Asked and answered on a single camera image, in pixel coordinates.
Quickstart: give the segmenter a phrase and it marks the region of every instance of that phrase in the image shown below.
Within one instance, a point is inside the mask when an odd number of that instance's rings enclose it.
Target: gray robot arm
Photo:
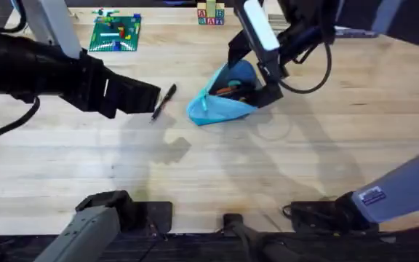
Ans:
[[[75,214],[35,262],[97,261],[120,231],[115,207],[89,207]]]
[[[267,85],[278,87],[287,77],[285,63],[298,62],[318,44],[332,44],[335,25],[371,30],[419,45],[419,1],[401,0],[278,0],[289,28],[277,36],[279,46],[267,49],[265,33],[255,25],[247,3],[234,0],[243,31],[229,43],[228,64],[233,65],[252,49]],[[349,192],[334,202],[293,202],[284,214],[294,230],[308,233],[377,232],[378,224],[419,211],[419,156],[375,182]]]

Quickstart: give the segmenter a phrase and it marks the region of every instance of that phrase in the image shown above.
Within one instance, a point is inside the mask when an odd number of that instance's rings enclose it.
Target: black pen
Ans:
[[[161,111],[163,110],[164,106],[166,105],[167,101],[171,100],[171,97],[175,94],[175,91],[177,90],[177,86],[173,84],[171,88],[169,88],[169,91],[167,91],[167,94],[164,96],[163,100],[159,104],[158,108],[153,112],[153,115],[151,116],[151,122],[155,121]]]

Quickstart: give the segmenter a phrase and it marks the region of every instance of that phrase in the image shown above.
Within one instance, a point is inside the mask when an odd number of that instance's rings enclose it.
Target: black mount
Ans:
[[[116,208],[121,232],[155,237],[171,230],[171,202],[133,202],[127,191],[110,191],[88,196],[76,212],[97,206]]]
[[[351,201],[349,192],[335,201],[292,202],[283,210],[297,233],[358,234],[379,232],[377,223],[370,223]]]

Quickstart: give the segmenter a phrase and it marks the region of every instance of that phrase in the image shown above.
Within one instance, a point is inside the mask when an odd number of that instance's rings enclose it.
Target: wooden table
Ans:
[[[83,47],[92,10],[72,9]],[[173,232],[214,231],[224,213],[241,213],[260,231],[290,231],[281,206],[334,199],[419,153],[419,47],[387,37],[338,40],[322,90],[285,92],[245,120],[197,127],[185,107],[226,61],[241,28],[232,10],[223,27],[197,25],[195,9],[120,10],[143,16],[138,51],[92,55],[164,92],[176,83],[176,95],[154,124],[150,114],[109,120],[42,97],[29,123],[0,137],[0,234],[57,234],[83,198],[114,189],[173,202]],[[324,51],[288,68],[291,84],[310,87],[324,74]],[[0,95],[0,126],[27,110]],[[415,224],[419,213],[383,229]]]

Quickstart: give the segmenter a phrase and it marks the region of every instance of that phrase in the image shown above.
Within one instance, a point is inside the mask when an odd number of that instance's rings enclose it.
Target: blue fabric bag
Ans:
[[[230,82],[256,84],[257,80],[255,69],[245,60],[239,61],[231,69],[228,68],[227,64],[223,65],[216,70],[207,85],[188,104],[188,117],[195,124],[204,125],[238,119],[251,114],[258,108],[237,100],[210,95],[209,91],[213,87],[227,87]]]

